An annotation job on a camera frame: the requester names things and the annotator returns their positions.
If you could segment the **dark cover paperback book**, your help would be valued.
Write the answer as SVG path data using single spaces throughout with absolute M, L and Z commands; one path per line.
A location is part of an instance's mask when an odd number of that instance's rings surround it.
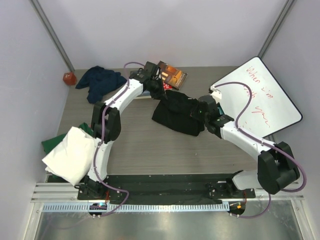
M 163 61 L 159 61 L 158 66 L 160 67 L 160 76 L 163 83 L 179 91 L 188 74 Z

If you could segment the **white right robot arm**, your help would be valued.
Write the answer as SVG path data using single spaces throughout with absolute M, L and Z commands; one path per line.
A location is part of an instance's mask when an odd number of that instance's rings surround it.
M 221 114 L 219 103 L 211 95 L 201 96 L 196 102 L 190 113 L 192 118 L 201 121 L 211 134 L 236 145 L 256 161 L 255 170 L 240 170 L 232 174 L 225 186 L 230 197 L 236 198 L 247 189 L 263 189 L 271 195 L 303 189 L 302 186 L 289 188 L 300 178 L 302 171 L 288 144 L 276 144 L 240 128 L 235 119 Z

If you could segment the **white dry-erase board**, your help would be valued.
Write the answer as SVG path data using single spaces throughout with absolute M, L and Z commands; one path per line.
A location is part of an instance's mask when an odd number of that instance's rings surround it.
M 255 56 L 213 84 L 223 112 L 240 127 L 266 137 L 303 119 L 264 62 Z

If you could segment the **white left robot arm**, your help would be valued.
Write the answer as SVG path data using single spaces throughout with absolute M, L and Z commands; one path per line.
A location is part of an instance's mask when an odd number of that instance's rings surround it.
M 121 113 L 144 91 L 149 91 L 151 97 L 157 100 L 166 95 L 159 64 L 146 62 L 129 76 L 124 86 L 112 97 L 94 104 L 91 128 L 96 149 L 91 167 L 83 183 L 78 186 L 79 200 L 100 200 L 110 189 L 105 183 L 107 166 L 112 146 L 122 130 Z

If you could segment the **red cover book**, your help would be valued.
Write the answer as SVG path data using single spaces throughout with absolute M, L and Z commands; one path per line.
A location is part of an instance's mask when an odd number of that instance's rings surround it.
M 165 91 L 173 89 L 173 87 L 171 85 L 167 84 L 165 81 L 163 82 L 163 88 Z

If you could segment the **black t shirt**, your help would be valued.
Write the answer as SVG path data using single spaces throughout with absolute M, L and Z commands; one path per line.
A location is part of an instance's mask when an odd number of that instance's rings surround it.
M 200 102 L 184 93 L 166 90 L 166 96 L 155 108 L 152 120 L 171 130 L 198 136 L 205 130 L 200 113 Z

